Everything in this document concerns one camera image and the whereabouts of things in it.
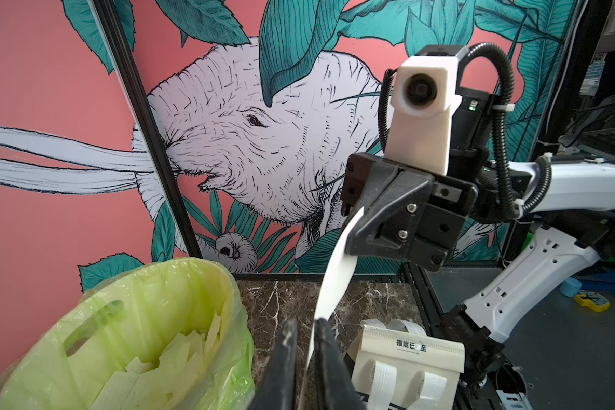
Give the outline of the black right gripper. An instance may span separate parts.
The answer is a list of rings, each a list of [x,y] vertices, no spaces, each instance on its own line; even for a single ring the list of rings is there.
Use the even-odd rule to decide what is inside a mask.
[[[473,183],[368,153],[350,155],[341,192],[345,252],[437,271],[477,199]]]

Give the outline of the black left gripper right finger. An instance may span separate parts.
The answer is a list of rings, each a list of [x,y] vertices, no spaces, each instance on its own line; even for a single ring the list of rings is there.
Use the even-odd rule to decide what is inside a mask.
[[[314,328],[314,381],[320,410],[365,409],[340,355],[327,319],[317,319]]]

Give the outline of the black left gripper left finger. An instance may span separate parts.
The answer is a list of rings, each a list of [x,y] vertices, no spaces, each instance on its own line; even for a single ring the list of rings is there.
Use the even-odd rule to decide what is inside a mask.
[[[294,408],[297,365],[297,320],[288,319],[280,328],[266,366],[261,386],[247,410]]]

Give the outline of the dark takeout bag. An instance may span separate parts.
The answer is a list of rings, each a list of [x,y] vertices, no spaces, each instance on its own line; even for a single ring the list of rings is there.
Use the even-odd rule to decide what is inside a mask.
[[[367,409],[451,409],[465,366],[462,343],[413,322],[366,319],[348,349],[352,384]]]

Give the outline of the white takeout receipt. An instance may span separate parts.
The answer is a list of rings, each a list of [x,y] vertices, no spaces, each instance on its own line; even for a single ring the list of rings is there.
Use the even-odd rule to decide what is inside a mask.
[[[327,264],[326,273],[319,289],[319,296],[315,307],[314,323],[311,331],[311,340],[307,352],[305,370],[309,369],[309,364],[315,351],[314,336],[316,333],[316,322],[319,319],[330,319],[353,278],[358,257],[348,255],[346,252],[346,245],[353,228],[364,215],[364,211],[364,208],[358,210],[343,229]]]

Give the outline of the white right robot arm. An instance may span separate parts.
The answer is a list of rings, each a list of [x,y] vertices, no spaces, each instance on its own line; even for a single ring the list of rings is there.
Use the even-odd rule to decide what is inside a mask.
[[[341,253],[432,272],[468,219],[543,217],[502,273],[440,321],[440,333],[465,347],[466,385],[502,365],[514,327],[553,289],[615,258],[615,164],[550,153],[511,162],[513,94],[514,70],[499,46],[425,46],[385,72],[382,155],[351,155],[343,183]]]

